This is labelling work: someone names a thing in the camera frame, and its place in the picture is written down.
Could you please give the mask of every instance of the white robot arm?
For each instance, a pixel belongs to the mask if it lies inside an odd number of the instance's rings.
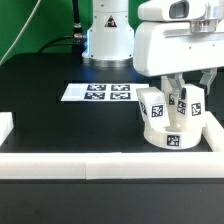
[[[138,14],[150,22],[137,29],[134,67],[145,76],[163,76],[161,91],[155,87],[137,91],[145,138],[178,150],[197,145],[204,133],[218,151],[224,132],[214,144],[217,132],[209,131],[209,120],[214,119],[205,112],[204,90],[185,84],[182,73],[202,70],[201,84],[209,93],[217,67],[224,66],[224,1],[152,0],[142,4]]]

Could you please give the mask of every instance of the qr code label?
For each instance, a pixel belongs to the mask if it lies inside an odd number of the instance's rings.
[[[130,91],[130,85],[112,85],[111,91]]]
[[[111,93],[110,99],[111,100],[130,100],[131,94],[130,93]]]
[[[106,91],[107,85],[88,85],[88,91]]]
[[[147,116],[147,111],[146,111],[146,107],[145,107],[145,104],[143,104],[142,102],[140,102],[140,105],[141,105],[141,109],[142,109],[142,112]]]
[[[181,114],[186,114],[186,103],[178,101],[177,111]]]
[[[164,106],[157,105],[152,107],[152,117],[162,117],[164,114]]]
[[[192,116],[201,115],[201,104],[200,103],[192,104],[191,109],[192,109]]]
[[[180,136],[178,135],[168,135],[167,136],[167,146],[180,146]]]
[[[104,100],[105,93],[89,93],[85,94],[85,100]]]
[[[175,105],[175,100],[173,98],[173,94],[169,94],[169,105]]]

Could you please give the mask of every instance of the green background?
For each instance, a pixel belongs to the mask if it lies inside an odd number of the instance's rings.
[[[0,58],[17,37],[36,2],[37,0],[0,0]],[[135,30],[140,23],[137,17],[138,6],[143,2],[146,1],[129,0],[129,23]],[[92,24],[92,0],[79,0],[79,7],[81,23],[86,32]],[[42,0],[30,25],[9,57],[24,52],[37,52],[48,41],[72,34],[72,0]],[[52,50],[70,51],[61,47]]]

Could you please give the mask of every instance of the black table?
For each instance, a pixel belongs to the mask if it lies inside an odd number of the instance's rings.
[[[0,111],[14,112],[15,125],[2,152],[169,151],[144,140],[138,102],[61,102],[69,83],[159,87],[159,78],[145,78],[132,67],[90,67],[70,54],[17,55],[0,72]],[[199,77],[197,72],[187,76],[194,81]],[[201,144],[185,151],[211,149],[202,138]]]
[[[186,75],[198,83],[200,73]],[[14,114],[2,153],[165,152],[147,143],[137,102],[61,102],[68,83],[149,83],[131,67],[103,69],[70,54],[21,54],[0,68],[0,111]],[[223,75],[207,107],[222,123]],[[204,139],[187,151],[211,151]],[[181,223],[224,220],[223,179],[1,180],[1,223]]]

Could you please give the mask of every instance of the black cable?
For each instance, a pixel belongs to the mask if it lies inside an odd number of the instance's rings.
[[[70,47],[72,47],[72,46],[77,46],[77,45],[80,45],[80,44],[78,44],[78,43],[49,44],[44,49],[41,48],[42,50],[40,49],[41,51],[39,50],[38,53],[42,53],[44,50],[46,50],[49,47],[63,47],[63,46],[70,46]]]
[[[57,39],[54,39],[54,40],[46,43],[43,47],[41,47],[40,50],[37,53],[41,53],[46,48],[48,48],[48,46],[50,46],[52,44],[55,44],[55,43],[60,42],[60,41],[63,41],[63,40],[69,40],[69,39],[74,39],[74,36],[64,36],[64,37],[59,37]]]
[[[74,18],[74,34],[75,33],[82,33],[82,26],[79,16],[79,2],[78,0],[72,0],[73,5],[73,18]]]

